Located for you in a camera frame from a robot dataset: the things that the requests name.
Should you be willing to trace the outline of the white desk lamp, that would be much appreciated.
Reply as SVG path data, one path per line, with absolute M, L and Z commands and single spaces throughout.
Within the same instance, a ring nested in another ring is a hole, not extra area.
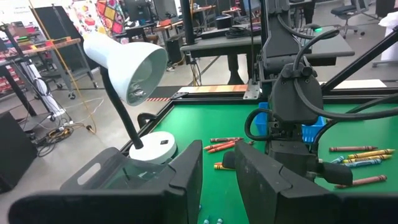
M 133 146 L 134 160 L 163 164 L 175 154 L 177 143 L 165 131 L 138 136 L 124 104 L 137 106 L 159 85 L 167 67 L 167 51 L 148 42 L 120 44 L 104 34 L 91 33 L 83 43 L 86 55 L 100 66 L 103 85 Z

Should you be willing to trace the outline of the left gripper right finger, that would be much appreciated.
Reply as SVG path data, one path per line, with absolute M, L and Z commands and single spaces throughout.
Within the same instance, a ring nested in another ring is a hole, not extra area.
M 326 189 L 244 142 L 237 143 L 235 157 L 250 224 L 330 224 Z

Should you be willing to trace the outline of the blue plastic basket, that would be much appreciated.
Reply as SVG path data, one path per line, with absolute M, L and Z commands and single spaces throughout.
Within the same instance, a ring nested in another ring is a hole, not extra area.
M 251 135 L 250 139 L 255 141 L 298 141 L 299 138 L 305 144 L 313 143 L 316 135 L 325 127 L 326 122 L 319 116 L 315 123 L 307 125 L 298 122 L 282 122 L 279 117 L 275 118 L 272 114 L 271 120 L 268 119 L 270 106 L 268 102 L 261 102 L 258 108 L 250 112 L 244 123 L 246 136 Z

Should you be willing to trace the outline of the black rig leg strut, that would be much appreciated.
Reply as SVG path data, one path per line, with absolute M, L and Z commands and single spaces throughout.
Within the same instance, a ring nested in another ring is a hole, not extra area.
M 322 93 L 329 92 L 338 86 L 341 82 L 356 73 L 359 69 L 364 67 L 367 63 L 372 61 L 378 55 L 383 53 L 386 49 L 394 45 L 398 41 L 398 25 L 392 29 L 392 32 L 383 38 L 378 44 L 362 54 L 354 62 L 349 64 L 341 72 L 336 74 L 331 80 L 322 85 Z

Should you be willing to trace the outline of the black desk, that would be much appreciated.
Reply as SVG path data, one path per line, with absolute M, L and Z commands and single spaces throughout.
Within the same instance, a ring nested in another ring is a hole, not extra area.
M 228 57 L 228 69 L 230 71 L 230 85 L 239 85 L 244 82 L 238 73 L 238 55 L 245 54 L 248 66 L 248 78 L 253 77 L 252 60 L 262 50 L 261 36 L 238 37 L 228 39 L 226 37 L 215 37 L 212 39 L 198 39 L 193 45 L 184 45 L 182 52 L 190 54 L 193 58 L 226 55 Z M 312 51 L 306 54 L 308 62 L 314 67 L 332 66 L 336 64 L 338 57 L 349 57 L 354 55 L 354 50 L 348 45 L 341 35 L 331 39 L 321 40 L 312 45 Z

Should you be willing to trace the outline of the black stand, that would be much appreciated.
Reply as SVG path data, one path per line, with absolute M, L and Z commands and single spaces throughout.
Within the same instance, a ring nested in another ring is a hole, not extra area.
M 13 36 L 9 32 L 8 25 L 7 24 L 2 24 L 0 25 L 0 31 L 5 33 L 10 40 L 11 44 L 13 47 L 16 49 L 17 53 L 14 56 L 8 56 L 6 61 L 0 62 L 0 77 L 4 77 L 8 83 L 11 86 L 11 89 L 14 91 L 22 105 L 25 107 L 27 110 L 28 114 L 31 116 L 37 116 L 36 111 L 32 107 L 32 105 L 29 103 L 27 97 L 25 96 L 24 92 L 22 89 L 19 87 L 19 85 L 14 81 L 12 75 L 10 74 L 9 70 L 6 68 L 7 65 L 13 62 L 17 62 L 20 60 L 24 59 L 24 55 L 22 53 L 22 50 L 19 48 L 17 45 L 16 41 L 14 40 Z

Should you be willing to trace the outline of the black board panel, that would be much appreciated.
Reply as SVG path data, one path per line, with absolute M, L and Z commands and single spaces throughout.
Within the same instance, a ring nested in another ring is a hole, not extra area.
M 38 18 L 43 23 L 50 38 L 60 39 L 70 36 L 72 39 L 80 39 L 79 45 L 83 48 L 83 37 L 77 31 L 63 7 L 55 6 L 55 9 L 58 13 L 52 6 L 35 8 Z M 63 47 L 58 51 L 70 69 L 74 70 L 82 66 L 83 58 L 76 45 Z

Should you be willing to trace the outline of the metal shelf cart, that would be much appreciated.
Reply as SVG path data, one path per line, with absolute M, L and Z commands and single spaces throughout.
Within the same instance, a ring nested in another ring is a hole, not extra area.
M 69 46 L 74 46 L 76 47 L 79 56 L 81 57 L 81 65 L 82 67 L 78 70 L 72 71 L 71 69 L 69 69 L 69 72 L 71 73 L 71 76 L 68 74 L 67 70 L 66 70 L 66 66 L 67 65 L 62 65 L 61 61 L 60 61 L 60 56 L 61 55 L 57 55 L 56 51 L 59 49 L 62 49 L 64 47 L 69 47 Z M 45 47 L 38 47 L 36 49 L 30 49 L 30 50 L 23 50 L 22 51 L 22 58 L 20 56 L 18 56 L 17 54 L 15 54 L 14 52 L 12 52 L 11 54 L 5 54 L 4 55 L 4 60 L 1 60 L 1 56 L 3 54 L 0 54 L 0 62 L 1 63 L 10 63 L 11 66 L 13 66 L 13 68 L 17 69 L 17 74 L 19 75 L 19 77 L 23 80 L 23 82 L 26 85 L 26 88 L 31 91 L 32 93 L 34 93 L 35 98 L 38 100 L 39 99 L 39 94 L 38 92 L 35 90 L 35 85 L 34 85 L 34 78 L 31 78 L 30 76 L 28 76 L 28 71 L 24 68 L 22 68 L 22 63 L 24 62 L 25 58 L 30 59 L 33 56 L 38 56 L 39 58 L 42 58 L 42 54 L 44 52 L 49 52 L 52 60 L 53 60 L 53 64 L 55 65 L 55 71 L 53 73 L 49 72 L 48 76 L 44 76 L 42 77 L 44 79 L 44 81 L 48 81 L 48 80 L 52 80 L 55 82 L 57 89 L 58 90 L 63 90 L 63 86 L 65 86 L 65 90 L 68 90 L 68 97 L 71 100 L 74 100 L 76 98 L 75 96 L 75 86 L 73 84 L 73 82 L 76 82 L 79 78 L 81 78 L 82 76 L 88 76 L 91 80 L 91 82 L 93 83 L 93 88 L 91 88 L 91 90 L 95 90 L 98 88 L 98 84 L 96 82 L 96 80 L 94 79 L 93 76 L 93 72 L 91 71 L 91 68 L 89 67 L 88 61 L 85 57 L 83 48 L 82 48 L 82 44 L 81 44 L 81 39 L 68 39 L 66 41 L 63 42 L 59 42 L 56 44 L 53 44 L 51 42 L 50 45 L 45 46 Z

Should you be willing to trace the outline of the colourful patterned cloth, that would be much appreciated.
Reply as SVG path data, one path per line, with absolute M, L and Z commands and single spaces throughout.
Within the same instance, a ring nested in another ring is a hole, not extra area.
M 94 32 L 109 37 L 124 33 L 125 17 L 118 0 L 70 0 L 63 8 L 83 38 Z

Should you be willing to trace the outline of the office chair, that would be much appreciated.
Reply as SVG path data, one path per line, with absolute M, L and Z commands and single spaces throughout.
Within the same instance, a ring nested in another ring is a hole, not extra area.
M 360 30 L 358 26 L 351 26 L 348 24 L 348 21 L 352 17 L 358 16 L 360 14 L 371 17 L 371 15 L 366 14 L 366 12 L 369 11 L 371 0 L 350 0 L 350 3 L 350 5 L 336 7 L 330 11 L 331 14 L 345 21 L 343 26 L 339 26 L 337 28 L 344 39 L 346 38 L 349 30 L 352 30 L 355 34 L 359 32 L 360 36 L 365 34 L 365 31 Z

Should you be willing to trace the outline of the grey translucent bin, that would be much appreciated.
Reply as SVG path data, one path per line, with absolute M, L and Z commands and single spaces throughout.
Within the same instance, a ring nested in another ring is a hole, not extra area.
M 168 164 L 154 164 L 126 157 L 116 148 L 103 150 L 60 188 L 62 195 L 143 197 L 160 195 L 174 181 Z

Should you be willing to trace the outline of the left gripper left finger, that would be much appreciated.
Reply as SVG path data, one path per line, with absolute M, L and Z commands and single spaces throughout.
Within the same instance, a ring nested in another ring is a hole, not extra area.
M 197 224 L 203 182 L 202 141 L 194 140 L 139 194 L 139 224 Z

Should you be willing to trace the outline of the black floor box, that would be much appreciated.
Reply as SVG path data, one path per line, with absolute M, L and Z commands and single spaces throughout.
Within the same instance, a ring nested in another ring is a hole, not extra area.
M 36 157 L 36 147 L 12 114 L 0 114 L 0 194 L 18 184 Z

